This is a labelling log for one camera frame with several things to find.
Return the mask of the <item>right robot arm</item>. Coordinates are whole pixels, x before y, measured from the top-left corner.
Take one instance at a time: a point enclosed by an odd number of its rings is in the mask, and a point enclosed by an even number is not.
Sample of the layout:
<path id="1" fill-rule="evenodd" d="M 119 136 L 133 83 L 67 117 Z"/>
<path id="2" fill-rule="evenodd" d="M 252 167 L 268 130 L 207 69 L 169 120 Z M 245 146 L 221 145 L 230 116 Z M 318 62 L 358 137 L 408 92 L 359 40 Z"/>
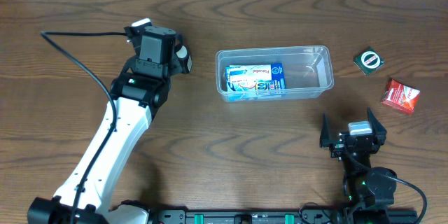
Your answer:
<path id="1" fill-rule="evenodd" d="M 319 139 L 331 158 L 343 162 L 343 193 L 349 203 L 330 216 L 331 223 L 390 223 L 388 206 L 394 203 L 396 173 L 384 167 L 373 167 L 370 156 L 385 144 L 386 129 L 367 110 L 367 120 L 351 122 L 338 137 L 330 135 L 328 120 L 323 116 Z"/>

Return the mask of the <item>blue cooling patch box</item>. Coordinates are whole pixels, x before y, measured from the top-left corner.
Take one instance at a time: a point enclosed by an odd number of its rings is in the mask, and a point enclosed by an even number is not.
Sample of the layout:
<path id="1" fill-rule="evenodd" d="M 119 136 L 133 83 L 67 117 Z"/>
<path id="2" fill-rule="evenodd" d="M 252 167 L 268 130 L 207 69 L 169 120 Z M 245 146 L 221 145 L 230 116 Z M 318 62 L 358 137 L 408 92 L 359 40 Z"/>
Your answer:
<path id="1" fill-rule="evenodd" d="M 257 82 L 241 82 L 230 83 L 227 80 L 226 67 L 225 79 L 227 82 L 227 88 L 232 92 L 259 92 L 266 90 L 283 90 L 286 89 L 286 78 L 284 75 L 284 68 L 282 63 L 274 64 L 258 64 L 258 65 L 270 65 L 272 72 L 271 80 L 262 80 Z"/>

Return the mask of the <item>red small box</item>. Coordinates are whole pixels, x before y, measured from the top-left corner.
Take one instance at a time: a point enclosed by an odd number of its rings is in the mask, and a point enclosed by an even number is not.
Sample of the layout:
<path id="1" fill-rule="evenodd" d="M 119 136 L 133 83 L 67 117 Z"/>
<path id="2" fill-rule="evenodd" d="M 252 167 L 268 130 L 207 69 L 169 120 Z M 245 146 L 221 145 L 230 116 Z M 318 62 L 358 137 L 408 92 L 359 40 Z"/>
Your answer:
<path id="1" fill-rule="evenodd" d="M 407 115 L 412 115 L 420 93 L 419 90 L 413 87 L 403 85 L 402 83 L 391 79 L 386 84 L 381 103 Z"/>

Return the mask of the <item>white Panadol box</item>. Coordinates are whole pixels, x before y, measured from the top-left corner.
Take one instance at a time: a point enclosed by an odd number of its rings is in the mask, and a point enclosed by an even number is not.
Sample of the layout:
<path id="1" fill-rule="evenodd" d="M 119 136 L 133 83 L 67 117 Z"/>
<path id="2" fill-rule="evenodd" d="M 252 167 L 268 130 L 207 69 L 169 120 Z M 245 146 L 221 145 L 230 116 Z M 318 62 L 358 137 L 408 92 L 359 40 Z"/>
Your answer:
<path id="1" fill-rule="evenodd" d="M 270 65 L 233 65 L 226 68 L 226 74 L 230 83 L 270 81 L 272 79 Z"/>

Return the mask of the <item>black bottle white cap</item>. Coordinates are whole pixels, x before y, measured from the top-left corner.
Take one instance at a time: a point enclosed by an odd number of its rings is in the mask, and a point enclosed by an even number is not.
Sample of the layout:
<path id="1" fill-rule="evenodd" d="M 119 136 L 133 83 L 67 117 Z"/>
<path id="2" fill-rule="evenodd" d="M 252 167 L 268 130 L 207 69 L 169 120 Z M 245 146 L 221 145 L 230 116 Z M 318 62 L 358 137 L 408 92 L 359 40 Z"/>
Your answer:
<path id="1" fill-rule="evenodd" d="M 193 67 L 193 59 L 190 51 L 182 45 L 179 50 L 176 51 L 176 56 L 181 68 L 182 74 L 189 74 Z"/>

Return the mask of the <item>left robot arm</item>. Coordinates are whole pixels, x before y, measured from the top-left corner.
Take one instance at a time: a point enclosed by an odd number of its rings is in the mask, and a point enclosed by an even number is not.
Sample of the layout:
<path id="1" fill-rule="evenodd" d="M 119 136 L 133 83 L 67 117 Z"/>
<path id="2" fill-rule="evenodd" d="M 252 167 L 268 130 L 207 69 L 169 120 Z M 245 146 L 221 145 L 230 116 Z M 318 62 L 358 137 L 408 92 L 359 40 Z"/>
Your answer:
<path id="1" fill-rule="evenodd" d="M 159 108 L 170 78 L 188 74 L 192 58 L 180 33 L 146 18 L 124 28 L 135 51 L 110 88 L 100 83 L 108 103 L 95 136 L 69 178 L 51 199 L 37 197 L 28 223 L 149 223 L 151 211 L 135 201 L 112 210 L 111 198 L 127 160 Z"/>

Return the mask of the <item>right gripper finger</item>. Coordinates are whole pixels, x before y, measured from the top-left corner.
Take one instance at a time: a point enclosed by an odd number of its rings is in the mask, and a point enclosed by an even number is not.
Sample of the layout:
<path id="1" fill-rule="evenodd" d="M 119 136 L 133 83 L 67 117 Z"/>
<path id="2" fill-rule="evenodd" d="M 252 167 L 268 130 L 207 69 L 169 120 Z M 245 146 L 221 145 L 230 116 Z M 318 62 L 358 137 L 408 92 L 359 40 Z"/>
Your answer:
<path id="1" fill-rule="evenodd" d="M 320 146 L 329 146 L 330 145 L 330 130 L 328 127 L 328 120 L 326 115 L 323 114 L 323 125 L 321 129 L 321 134 L 319 137 L 319 145 Z"/>
<path id="2" fill-rule="evenodd" d="M 370 108 L 367 108 L 367 119 L 371 125 L 372 133 L 379 144 L 384 144 L 386 141 L 387 131 L 385 127 L 376 119 L 374 113 Z"/>

